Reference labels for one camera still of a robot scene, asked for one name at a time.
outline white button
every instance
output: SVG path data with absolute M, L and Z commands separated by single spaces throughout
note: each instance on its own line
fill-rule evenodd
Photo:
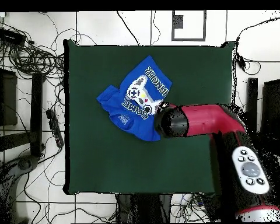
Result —
M 252 178 L 248 178 L 247 180 L 246 180 L 246 183 L 248 184 L 248 185 L 254 185 L 254 180 L 252 179 Z

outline gray button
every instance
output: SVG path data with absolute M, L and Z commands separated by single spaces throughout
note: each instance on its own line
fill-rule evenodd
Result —
M 260 168 L 253 162 L 246 162 L 242 165 L 241 170 L 248 177 L 257 177 L 260 175 Z
M 257 183 L 260 184 L 260 185 L 263 185 L 264 184 L 264 180 L 261 179 L 261 178 L 258 178 L 256 179 Z
M 254 185 L 254 180 L 253 180 L 252 178 L 248 178 L 248 179 L 246 180 L 246 183 L 247 183 L 248 185 L 252 186 L 252 185 Z

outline green mat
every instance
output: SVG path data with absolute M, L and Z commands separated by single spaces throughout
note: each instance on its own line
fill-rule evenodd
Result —
M 96 97 L 109 85 L 119 88 L 125 76 L 151 55 L 173 82 L 166 101 L 229 104 L 234 42 L 223 48 L 88 47 L 65 40 L 64 47 L 69 86 L 66 193 L 214 191 L 208 136 L 142 141 L 116 127 Z

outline control panel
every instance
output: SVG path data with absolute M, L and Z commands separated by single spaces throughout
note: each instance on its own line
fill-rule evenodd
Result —
M 255 194 L 265 194 L 270 190 L 260 161 L 251 149 L 237 147 L 233 151 L 232 160 L 245 190 Z

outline blue t-shirt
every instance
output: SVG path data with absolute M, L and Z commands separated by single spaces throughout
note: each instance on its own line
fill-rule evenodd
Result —
M 110 85 L 96 99 L 117 127 L 144 141 L 158 141 L 160 135 L 153 126 L 153 115 L 171 85 L 148 56 L 125 77 L 120 89 Z

